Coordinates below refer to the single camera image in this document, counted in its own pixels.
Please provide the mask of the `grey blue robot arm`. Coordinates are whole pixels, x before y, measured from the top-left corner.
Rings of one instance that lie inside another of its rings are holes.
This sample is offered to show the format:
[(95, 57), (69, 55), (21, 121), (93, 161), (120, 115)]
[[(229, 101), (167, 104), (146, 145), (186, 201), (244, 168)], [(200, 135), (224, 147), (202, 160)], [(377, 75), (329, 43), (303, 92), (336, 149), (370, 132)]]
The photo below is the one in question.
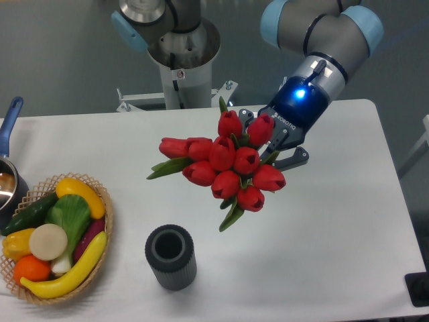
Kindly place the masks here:
[(260, 32), (268, 44), (304, 55), (265, 107), (239, 111), (245, 127), (261, 114), (273, 119), (261, 158), (285, 171), (307, 163), (301, 147), (306, 134), (372, 55), (383, 24), (360, 1), (272, 1), (261, 16)]

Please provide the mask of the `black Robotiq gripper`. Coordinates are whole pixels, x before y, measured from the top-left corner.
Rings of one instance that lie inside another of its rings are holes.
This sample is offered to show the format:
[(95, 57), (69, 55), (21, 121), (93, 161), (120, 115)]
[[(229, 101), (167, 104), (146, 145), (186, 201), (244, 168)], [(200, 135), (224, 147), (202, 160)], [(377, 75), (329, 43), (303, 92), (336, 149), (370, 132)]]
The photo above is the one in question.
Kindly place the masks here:
[[(293, 76), (286, 81), (275, 97), (258, 114), (267, 114), (274, 120), (270, 139), (272, 148), (294, 148), (304, 142), (305, 135), (328, 107), (326, 93), (305, 78)], [(247, 131), (256, 118), (256, 112), (240, 109), (238, 112), (242, 131)], [(273, 166), (287, 171), (308, 163), (309, 153), (298, 146), (293, 155), (276, 160)]]

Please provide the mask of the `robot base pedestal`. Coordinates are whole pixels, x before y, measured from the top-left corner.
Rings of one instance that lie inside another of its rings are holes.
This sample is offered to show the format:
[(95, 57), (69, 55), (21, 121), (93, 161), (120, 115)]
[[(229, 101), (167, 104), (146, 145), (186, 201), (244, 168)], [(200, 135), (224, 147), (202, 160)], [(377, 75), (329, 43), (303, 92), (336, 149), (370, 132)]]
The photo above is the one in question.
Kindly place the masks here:
[(158, 65), (167, 109), (210, 107), (218, 29), (200, 1), (120, 1), (111, 14), (121, 39)]

